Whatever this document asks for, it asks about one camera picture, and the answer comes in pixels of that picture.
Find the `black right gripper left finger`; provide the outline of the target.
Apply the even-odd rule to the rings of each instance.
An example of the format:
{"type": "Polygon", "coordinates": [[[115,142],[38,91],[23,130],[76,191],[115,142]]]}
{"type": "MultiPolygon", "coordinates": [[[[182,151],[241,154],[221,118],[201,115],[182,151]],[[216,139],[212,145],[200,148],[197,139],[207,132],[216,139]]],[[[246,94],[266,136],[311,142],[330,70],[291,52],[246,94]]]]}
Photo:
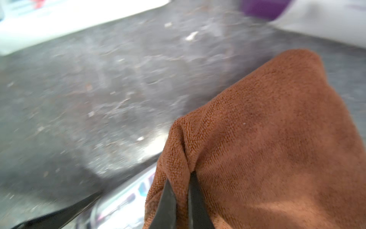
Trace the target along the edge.
{"type": "Polygon", "coordinates": [[[176,197],[166,180],[159,205],[149,229],[176,229],[176,197]]]}

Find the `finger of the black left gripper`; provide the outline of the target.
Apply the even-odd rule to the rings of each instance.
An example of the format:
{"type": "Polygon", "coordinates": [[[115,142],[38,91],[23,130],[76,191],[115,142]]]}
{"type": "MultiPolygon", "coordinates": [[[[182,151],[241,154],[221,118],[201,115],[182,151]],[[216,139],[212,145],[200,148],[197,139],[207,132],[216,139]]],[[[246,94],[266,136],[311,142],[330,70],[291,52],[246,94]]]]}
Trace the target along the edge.
{"type": "Polygon", "coordinates": [[[61,229],[96,203],[101,195],[98,191],[69,207],[24,221],[11,229],[61,229]]]}

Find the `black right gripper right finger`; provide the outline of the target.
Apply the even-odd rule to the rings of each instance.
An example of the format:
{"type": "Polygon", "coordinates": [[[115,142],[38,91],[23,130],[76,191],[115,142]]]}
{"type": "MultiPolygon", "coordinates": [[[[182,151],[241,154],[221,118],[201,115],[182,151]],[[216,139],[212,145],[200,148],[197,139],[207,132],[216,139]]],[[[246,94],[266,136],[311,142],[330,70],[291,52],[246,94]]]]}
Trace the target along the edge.
{"type": "Polygon", "coordinates": [[[214,225],[206,209],[205,200],[195,171],[190,175],[188,189],[188,220],[189,229],[214,229],[214,225]]]}

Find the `silver purple Protetix toothpaste tube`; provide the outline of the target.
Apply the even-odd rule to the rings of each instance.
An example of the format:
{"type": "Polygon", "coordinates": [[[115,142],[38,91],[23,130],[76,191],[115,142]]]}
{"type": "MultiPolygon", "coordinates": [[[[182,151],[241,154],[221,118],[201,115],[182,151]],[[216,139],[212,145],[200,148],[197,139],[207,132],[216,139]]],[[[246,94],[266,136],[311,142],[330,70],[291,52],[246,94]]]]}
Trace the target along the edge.
{"type": "Polygon", "coordinates": [[[142,163],[106,180],[101,197],[65,229],[141,229],[156,162],[142,163]]]}

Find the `brown cloth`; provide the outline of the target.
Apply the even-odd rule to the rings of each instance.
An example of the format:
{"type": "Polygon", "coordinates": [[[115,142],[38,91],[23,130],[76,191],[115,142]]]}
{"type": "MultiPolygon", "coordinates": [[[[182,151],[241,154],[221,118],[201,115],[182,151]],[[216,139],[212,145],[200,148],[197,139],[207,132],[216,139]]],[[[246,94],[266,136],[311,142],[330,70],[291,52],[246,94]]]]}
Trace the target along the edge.
{"type": "Polygon", "coordinates": [[[149,228],[169,180],[187,229],[196,172],[217,229],[363,229],[366,149],[309,50],[274,57],[171,126],[145,203],[149,228]]]}

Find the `white R&O purple cap tube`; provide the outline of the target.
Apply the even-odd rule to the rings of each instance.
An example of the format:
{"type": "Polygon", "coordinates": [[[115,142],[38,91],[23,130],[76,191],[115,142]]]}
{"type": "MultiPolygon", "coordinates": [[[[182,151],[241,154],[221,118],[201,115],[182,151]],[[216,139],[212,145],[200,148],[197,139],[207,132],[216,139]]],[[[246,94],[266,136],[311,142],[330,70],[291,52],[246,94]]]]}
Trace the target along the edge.
{"type": "Polygon", "coordinates": [[[366,46],[365,1],[243,1],[241,10],[277,29],[366,46]]]}

